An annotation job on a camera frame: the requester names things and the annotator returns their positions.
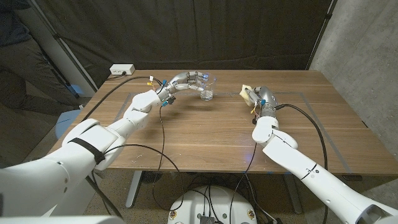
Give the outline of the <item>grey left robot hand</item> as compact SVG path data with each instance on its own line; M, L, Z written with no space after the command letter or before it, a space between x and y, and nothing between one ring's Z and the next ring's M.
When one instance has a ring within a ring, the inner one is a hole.
M174 93L182 90L195 90L202 92L210 84L210 74L198 71L182 72L174 76L169 82L156 89L161 102L169 101Z

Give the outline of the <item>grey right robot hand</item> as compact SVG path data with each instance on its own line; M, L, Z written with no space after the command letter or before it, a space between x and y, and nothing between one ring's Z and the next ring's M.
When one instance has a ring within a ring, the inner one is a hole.
M260 117L270 116L275 118L275 111L277 106L277 100L273 92L266 86L258 86L251 88L250 86L244 86L242 89L243 93L246 95L245 102L256 109L259 107L261 110Z

